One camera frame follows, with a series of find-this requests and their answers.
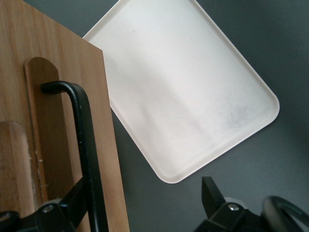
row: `wooden edge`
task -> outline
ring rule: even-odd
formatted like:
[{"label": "wooden edge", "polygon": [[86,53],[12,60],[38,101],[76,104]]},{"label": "wooden edge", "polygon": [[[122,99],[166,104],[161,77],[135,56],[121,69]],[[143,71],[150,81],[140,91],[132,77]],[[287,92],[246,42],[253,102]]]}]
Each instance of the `wooden edge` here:
[{"label": "wooden edge", "polygon": [[0,212],[35,211],[27,135],[17,122],[0,122]]}]

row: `black plastic handle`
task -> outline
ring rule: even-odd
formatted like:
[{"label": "black plastic handle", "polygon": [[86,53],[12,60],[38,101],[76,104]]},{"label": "black plastic handle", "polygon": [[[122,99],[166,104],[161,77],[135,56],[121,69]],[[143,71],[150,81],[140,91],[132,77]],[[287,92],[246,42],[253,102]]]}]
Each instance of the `black plastic handle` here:
[{"label": "black plastic handle", "polygon": [[262,216],[273,232],[302,232],[291,216],[309,228],[309,215],[281,197],[267,197],[264,200]]},{"label": "black plastic handle", "polygon": [[74,113],[90,229],[92,232],[107,232],[108,224],[97,149],[86,92],[79,85],[65,81],[42,84],[41,91],[49,94],[66,92],[70,97]]}]

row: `wooden cutting board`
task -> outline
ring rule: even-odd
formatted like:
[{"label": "wooden cutting board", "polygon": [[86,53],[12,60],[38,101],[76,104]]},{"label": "wooden cutting board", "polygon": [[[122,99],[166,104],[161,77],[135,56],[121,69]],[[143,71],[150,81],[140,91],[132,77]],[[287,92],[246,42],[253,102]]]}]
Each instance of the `wooden cutting board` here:
[{"label": "wooden cutting board", "polygon": [[0,122],[0,212],[35,211],[27,135],[16,122]]},{"label": "wooden cutting board", "polygon": [[[0,121],[15,121],[25,128],[36,205],[49,199],[40,164],[41,144],[33,136],[24,64],[34,57],[42,57],[56,66],[59,80],[80,85],[88,95],[109,230],[129,231],[102,51],[22,0],[0,1],[0,31]],[[68,96],[61,98],[67,155],[76,183],[82,172],[74,117]]]}]

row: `wooden slot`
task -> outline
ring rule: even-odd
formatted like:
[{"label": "wooden slot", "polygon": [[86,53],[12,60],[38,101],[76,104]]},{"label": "wooden slot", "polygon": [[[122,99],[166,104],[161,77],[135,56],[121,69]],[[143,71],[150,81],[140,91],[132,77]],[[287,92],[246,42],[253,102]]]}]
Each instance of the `wooden slot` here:
[{"label": "wooden slot", "polygon": [[58,70],[36,57],[25,63],[25,72],[38,169],[46,186],[42,193],[48,200],[63,198],[74,182],[62,99],[40,90],[41,84],[59,80]]}]

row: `white plastic tray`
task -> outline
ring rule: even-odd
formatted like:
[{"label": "white plastic tray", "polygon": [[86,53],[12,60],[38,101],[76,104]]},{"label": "white plastic tray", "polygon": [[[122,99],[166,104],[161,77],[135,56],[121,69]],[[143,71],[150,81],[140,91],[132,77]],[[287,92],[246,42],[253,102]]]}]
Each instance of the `white plastic tray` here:
[{"label": "white plastic tray", "polygon": [[120,0],[84,37],[111,107],[176,183],[272,122],[279,102],[195,0]]}]

